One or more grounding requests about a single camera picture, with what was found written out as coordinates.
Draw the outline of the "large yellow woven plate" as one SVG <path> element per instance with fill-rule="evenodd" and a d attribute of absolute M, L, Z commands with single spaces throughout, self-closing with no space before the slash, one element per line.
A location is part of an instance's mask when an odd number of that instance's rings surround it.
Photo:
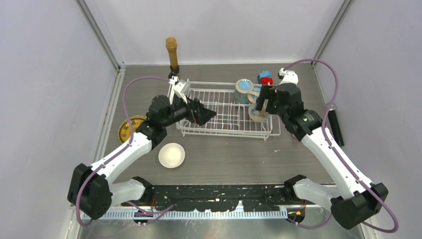
<path fill-rule="evenodd" d="M 129 118 L 129 120 L 125 119 L 123 123 L 118 128 L 118 140 L 120 143 L 126 142 L 130 138 L 130 125 L 134 131 L 147 119 L 147 116 L 144 115 L 134 115 Z"/>

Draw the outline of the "white floral bowl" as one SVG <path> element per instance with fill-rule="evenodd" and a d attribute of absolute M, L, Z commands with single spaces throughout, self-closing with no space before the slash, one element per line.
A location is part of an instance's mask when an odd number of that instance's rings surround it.
<path fill-rule="evenodd" d="M 178 143 L 168 143 L 164 145 L 158 154 L 159 162 L 166 168 L 179 167 L 185 160 L 184 148 Z"/>

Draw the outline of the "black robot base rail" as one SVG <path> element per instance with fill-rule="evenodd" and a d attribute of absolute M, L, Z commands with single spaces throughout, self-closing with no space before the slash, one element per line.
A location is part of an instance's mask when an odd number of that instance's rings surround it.
<path fill-rule="evenodd" d="M 238 204 L 246 212 L 274 212 L 286 206 L 288 217 L 298 221 L 305 217 L 310 205 L 294 199 L 276 184 L 150 185 L 132 203 L 160 211 L 170 207 L 178 212 L 232 212 Z"/>

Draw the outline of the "black microphone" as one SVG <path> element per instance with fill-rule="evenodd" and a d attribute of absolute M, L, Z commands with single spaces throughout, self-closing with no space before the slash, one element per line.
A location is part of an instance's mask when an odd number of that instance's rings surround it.
<path fill-rule="evenodd" d="M 342 137 L 339 121 L 338 121 L 337 114 L 336 114 L 336 107 L 335 107 L 335 105 L 330 105 L 330 106 L 327 105 L 327 109 L 328 109 L 327 118 L 328 118 L 328 122 L 330 124 L 332 136 L 333 136 L 335 142 L 337 143 L 337 145 L 340 146 L 340 147 L 343 147 L 344 146 L 344 140 L 343 140 L 343 137 Z"/>

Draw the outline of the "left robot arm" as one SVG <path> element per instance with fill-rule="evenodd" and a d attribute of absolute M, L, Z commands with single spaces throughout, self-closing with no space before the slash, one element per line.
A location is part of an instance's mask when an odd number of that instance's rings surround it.
<path fill-rule="evenodd" d="M 217 113 L 198 99 L 156 96 L 149 106 L 147 119 L 130 138 L 103 159 L 87 166 L 79 164 L 73 172 L 68 201 L 90 219 L 101 218 L 111 206 L 135 201 L 141 206 L 152 202 L 152 186 L 140 177 L 116 183 L 117 177 L 141 156 L 151 152 L 167 136 L 166 128 L 181 120 L 199 126 Z"/>

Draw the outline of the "red blue toy brick stack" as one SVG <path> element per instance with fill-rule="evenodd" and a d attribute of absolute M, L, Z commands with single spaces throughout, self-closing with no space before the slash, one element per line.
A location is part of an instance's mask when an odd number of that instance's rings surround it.
<path fill-rule="evenodd" d="M 271 77 L 271 71 L 263 71 L 257 76 L 258 84 L 261 85 L 272 85 L 273 78 Z"/>

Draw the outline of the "cream green ceramic mug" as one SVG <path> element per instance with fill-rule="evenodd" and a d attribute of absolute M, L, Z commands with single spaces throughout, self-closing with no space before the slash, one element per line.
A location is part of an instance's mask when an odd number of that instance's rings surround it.
<path fill-rule="evenodd" d="M 262 110 L 257 110 L 256 109 L 256 101 L 259 97 L 259 92 L 256 91 L 252 91 L 250 93 L 247 94 L 248 99 L 251 102 L 251 106 L 248 108 L 248 114 L 251 120 L 255 121 L 255 122 L 264 122 L 267 121 L 268 118 L 270 117 L 270 114 L 266 112 L 266 107 L 268 104 L 268 100 L 264 100 L 263 103 L 263 107 Z"/>

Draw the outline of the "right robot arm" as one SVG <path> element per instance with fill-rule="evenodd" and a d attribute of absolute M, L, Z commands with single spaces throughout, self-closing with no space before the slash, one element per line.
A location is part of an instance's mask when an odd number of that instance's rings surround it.
<path fill-rule="evenodd" d="M 316 156 L 336 185 L 327 187 L 303 175 L 295 176 L 285 181 L 284 198 L 288 203 L 306 200 L 319 205 L 345 229 L 380 212 L 388 189 L 383 183 L 374 184 L 351 163 L 322 125 L 318 113 L 305 109 L 296 84 L 262 86 L 256 109 L 279 116 L 286 130 Z"/>

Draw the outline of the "blue ceramic mug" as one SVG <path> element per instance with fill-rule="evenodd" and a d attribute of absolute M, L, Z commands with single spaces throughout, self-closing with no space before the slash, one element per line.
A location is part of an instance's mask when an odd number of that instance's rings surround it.
<path fill-rule="evenodd" d="M 234 103 L 252 104 L 260 95 L 261 88 L 253 84 L 251 80 L 240 79 L 235 84 Z"/>

